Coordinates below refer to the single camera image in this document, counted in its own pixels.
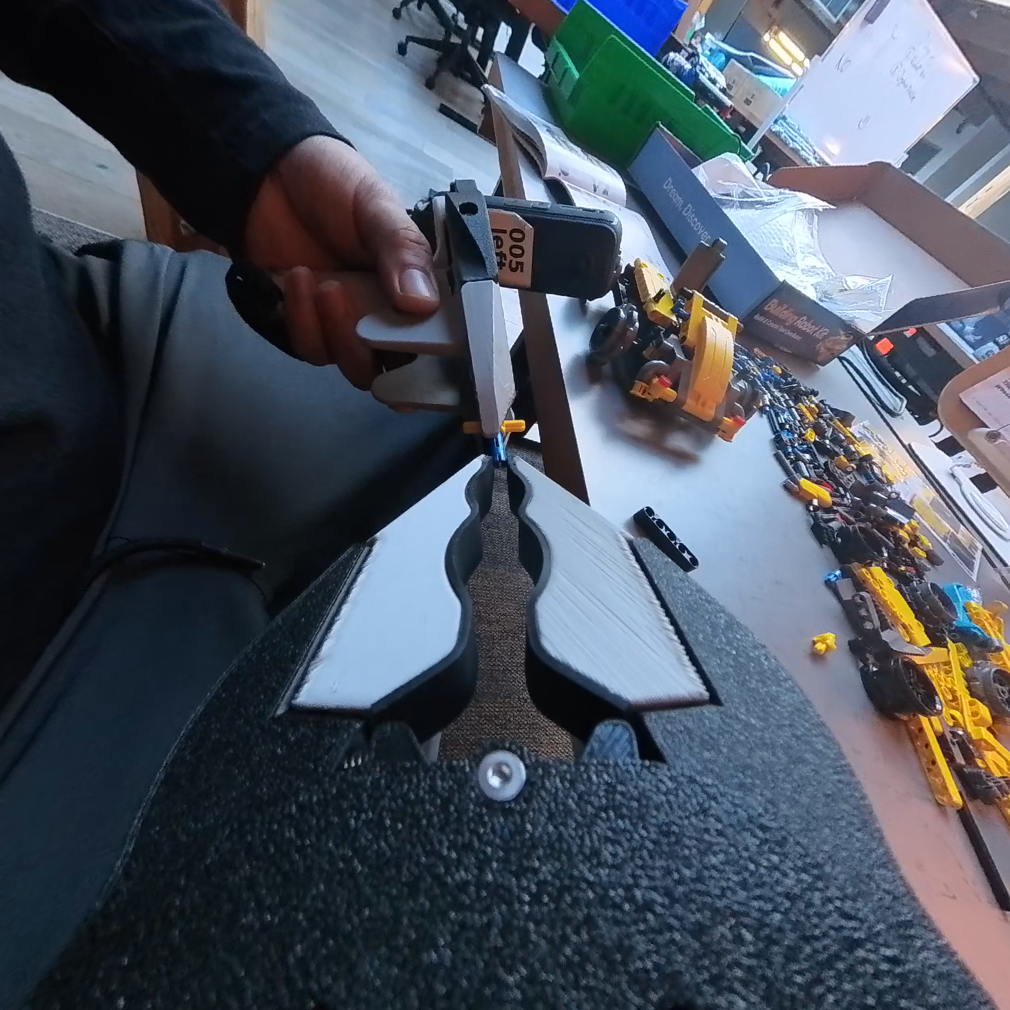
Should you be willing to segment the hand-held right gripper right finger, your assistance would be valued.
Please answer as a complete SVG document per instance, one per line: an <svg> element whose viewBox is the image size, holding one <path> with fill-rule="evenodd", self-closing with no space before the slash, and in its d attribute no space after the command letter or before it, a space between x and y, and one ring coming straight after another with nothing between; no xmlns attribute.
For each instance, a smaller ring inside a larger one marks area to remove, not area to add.
<svg viewBox="0 0 1010 1010"><path fill-rule="evenodd" d="M530 577L531 700L579 742L621 721L709 705L708 684L626 534L529 462L507 466L519 561Z"/></svg>

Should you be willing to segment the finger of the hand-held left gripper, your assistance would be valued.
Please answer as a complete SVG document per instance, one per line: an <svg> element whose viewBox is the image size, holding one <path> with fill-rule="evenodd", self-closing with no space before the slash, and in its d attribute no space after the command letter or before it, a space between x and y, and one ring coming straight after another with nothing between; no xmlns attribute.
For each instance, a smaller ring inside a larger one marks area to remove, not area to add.
<svg viewBox="0 0 1010 1010"><path fill-rule="evenodd" d="M512 409L516 386L499 285L461 285L461 307L483 436L498 436Z"/></svg>

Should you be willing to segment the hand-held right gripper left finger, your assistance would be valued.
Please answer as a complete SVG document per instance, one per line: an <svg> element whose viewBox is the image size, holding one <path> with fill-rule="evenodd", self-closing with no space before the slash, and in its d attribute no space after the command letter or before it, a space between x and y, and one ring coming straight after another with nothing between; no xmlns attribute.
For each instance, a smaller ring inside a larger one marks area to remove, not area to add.
<svg viewBox="0 0 1010 1010"><path fill-rule="evenodd" d="M297 669L293 713L399 722L417 740L454 722L476 688L469 581L493 489L493 462L473 459L367 542Z"/></svg>

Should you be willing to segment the grey desk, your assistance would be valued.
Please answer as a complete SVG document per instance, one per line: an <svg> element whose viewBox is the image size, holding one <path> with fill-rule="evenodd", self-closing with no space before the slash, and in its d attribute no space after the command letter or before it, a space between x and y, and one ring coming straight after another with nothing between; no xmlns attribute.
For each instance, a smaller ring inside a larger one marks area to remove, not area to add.
<svg viewBox="0 0 1010 1010"><path fill-rule="evenodd" d="M782 488L763 418L732 443L635 407L585 359L612 304L522 293L532 395L547 473L619 525L654 507L700 560L699 584L751 628L814 702L841 744L910 882L943 911L955 888L1008 906L1008 823L990 807L957 812L932 797L907 731L865 695L850 628L823 585L835 566ZM833 632L839 647L811 654Z"/></svg>

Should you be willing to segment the person's left hand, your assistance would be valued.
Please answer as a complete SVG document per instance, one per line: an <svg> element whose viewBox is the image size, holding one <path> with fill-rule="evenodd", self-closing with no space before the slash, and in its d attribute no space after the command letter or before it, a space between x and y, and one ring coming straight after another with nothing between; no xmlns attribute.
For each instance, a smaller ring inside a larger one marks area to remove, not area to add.
<svg viewBox="0 0 1010 1010"><path fill-rule="evenodd" d="M427 239L372 166L335 138L306 138L268 171L244 239L246 259L283 292L290 354L337 367L360 390L380 366L359 322L383 306L425 317L439 305Z"/></svg>

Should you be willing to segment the black holed beam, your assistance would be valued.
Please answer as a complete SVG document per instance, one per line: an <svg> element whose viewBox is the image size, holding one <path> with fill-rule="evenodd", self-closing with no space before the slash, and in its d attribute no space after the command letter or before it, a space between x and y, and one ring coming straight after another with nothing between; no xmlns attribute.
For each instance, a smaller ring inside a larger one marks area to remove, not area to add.
<svg viewBox="0 0 1010 1010"><path fill-rule="evenodd" d="M656 549L669 558L684 572L693 573L699 568L697 556L686 546L673 529L650 507L638 509L632 516L635 527Z"/></svg>

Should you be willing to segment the instruction booklet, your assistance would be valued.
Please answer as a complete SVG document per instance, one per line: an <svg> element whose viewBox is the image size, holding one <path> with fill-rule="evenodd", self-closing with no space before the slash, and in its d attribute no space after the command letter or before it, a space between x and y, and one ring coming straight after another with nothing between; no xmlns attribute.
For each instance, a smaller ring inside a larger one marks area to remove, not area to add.
<svg viewBox="0 0 1010 1010"><path fill-rule="evenodd" d="M485 85L483 92L491 108L503 115L513 138L536 165L542 180L560 186L575 206L613 212L625 208L625 184L616 170L492 85Z"/></svg>

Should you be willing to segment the dark blue kit box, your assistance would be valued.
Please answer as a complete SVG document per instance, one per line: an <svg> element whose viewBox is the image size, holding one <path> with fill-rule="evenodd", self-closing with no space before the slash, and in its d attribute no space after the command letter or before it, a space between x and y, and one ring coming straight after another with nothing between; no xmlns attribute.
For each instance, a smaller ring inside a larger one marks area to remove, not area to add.
<svg viewBox="0 0 1010 1010"><path fill-rule="evenodd" d="M658 124L630 163L628 177L668 240L685 256L724 242L724 262L707 287L742 323L744 335L817 366L855 346L864 338L858 328L777 277L695 175L688 153Z"/></svg>

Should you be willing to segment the green plastic bin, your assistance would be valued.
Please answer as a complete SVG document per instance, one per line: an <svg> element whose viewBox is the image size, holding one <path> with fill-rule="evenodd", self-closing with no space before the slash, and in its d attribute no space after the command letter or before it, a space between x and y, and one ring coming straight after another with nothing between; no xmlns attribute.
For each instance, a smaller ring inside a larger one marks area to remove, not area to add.
<svg viewBox="0 0 1010 1010"><path fill-rule="evenodd" d="M587 150L627 169L658 126L701 161L755 153L692 89L590 2L577 2L546 53L546 85L563 128Z"/></svg>

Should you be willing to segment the yellow brick vehicle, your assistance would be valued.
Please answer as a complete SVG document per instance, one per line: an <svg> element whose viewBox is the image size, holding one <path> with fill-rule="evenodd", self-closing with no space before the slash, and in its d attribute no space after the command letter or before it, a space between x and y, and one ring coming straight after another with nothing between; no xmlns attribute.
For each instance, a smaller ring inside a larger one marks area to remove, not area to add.
<svg viewBox="0 0 1010 1010"><path fill-rule="evenodd" d="M590 337L590 369L608 372L631 398L733 442L763 402L738 358L739 320L647 259L624 267L613 294L614 307Z"/></svg>

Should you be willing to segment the clear plastic bag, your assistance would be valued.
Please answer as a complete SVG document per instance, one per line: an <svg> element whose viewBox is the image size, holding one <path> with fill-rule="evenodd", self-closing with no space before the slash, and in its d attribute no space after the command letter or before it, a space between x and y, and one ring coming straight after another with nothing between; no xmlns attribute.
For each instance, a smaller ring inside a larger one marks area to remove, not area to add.
<svg viewBox="0 0 1010 1010"><path fill-rule="evenodd" d="M845 274L822 250L818 226L834 205L772 186L736 155L711 158L692 172L777 280L862 330L882 320L892 278Z"/></svg>

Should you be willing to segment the black office chair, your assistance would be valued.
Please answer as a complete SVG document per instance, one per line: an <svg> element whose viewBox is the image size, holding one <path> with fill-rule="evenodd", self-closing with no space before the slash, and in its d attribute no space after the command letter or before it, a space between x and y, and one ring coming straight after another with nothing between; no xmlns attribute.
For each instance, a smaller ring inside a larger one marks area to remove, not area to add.
<svg viewBox="0 0 1010 1010"><path fill-rule="evenodd" d="M397 55L402 58L411 46L436 54L435 67L424 78L424 87L433 92L442 78L451 77L478 90L483 89L488 82L487 72L473 50L477 26L468 21L466 10L460 11L450 2L403 1L392 9L393 19L401 20L409 7L419 11L428 8L440 28L440 35L435 37L408 33L396 45Z"/></svg>

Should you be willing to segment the blue plastic bin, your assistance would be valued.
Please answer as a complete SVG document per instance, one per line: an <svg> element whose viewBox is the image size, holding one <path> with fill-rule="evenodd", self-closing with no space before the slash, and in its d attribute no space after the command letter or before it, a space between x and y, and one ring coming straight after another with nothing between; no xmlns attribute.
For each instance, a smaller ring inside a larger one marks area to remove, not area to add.
<svg viewBox="0 0 1010 1010"><path fill-rule="evenodd" d="M675 32L688 8L685 1L588 1L650 57L656 57Z"/></svg>

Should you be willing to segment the pile of building brick parts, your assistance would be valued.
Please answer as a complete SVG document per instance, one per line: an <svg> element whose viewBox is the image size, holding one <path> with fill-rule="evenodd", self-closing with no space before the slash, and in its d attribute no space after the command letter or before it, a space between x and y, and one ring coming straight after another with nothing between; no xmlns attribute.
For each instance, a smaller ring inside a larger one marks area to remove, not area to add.
<svg viewBox="0 0 1010 1010"><path fill-rule="evenodd" d="M814 538L839 564L825 586L852 627L850 650L897 656L929 675L941 715L895 718L933 798L957 812L973 801L1009 817L1008 640L974 588L937 584L941 566L885 448L852 414L823 400L760 350L740 360L763 393L785 490L804 503Z"/></svg>

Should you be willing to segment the black spoked wheel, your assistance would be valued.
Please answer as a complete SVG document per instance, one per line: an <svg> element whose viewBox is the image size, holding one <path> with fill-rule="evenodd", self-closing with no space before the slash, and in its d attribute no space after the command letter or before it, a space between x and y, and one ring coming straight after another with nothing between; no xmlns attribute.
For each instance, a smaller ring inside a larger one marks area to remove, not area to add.
<svg viewBox="0 0 1010 1010"><path fill-rule="evenodd" d="M867 654L858 666L865 695L878 714L891 719L941 715L941 696L917 664Z"/></svg>

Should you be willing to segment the whiteboard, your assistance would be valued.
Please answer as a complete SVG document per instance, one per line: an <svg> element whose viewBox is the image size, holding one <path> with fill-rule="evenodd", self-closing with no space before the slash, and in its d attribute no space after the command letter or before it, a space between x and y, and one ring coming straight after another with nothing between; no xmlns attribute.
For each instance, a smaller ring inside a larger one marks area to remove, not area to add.
<svg viewBox="0 0 1010 1010"><path fill-rule="evenodd" d="M865 2L784 111L830 166L898 166L977 85L929 2Z"/></svg>

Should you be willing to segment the person's black sweater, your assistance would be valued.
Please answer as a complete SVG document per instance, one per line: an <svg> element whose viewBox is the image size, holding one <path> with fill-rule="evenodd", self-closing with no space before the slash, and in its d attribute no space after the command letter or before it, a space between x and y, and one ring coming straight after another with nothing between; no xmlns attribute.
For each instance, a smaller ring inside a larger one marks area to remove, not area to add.
<svg viewBox="0 0 1010 1010"><path fill-rule="evenodd" d="M36 231L2 144L2 704L78 601L118 487L119 391L90 266Z"/></svg>

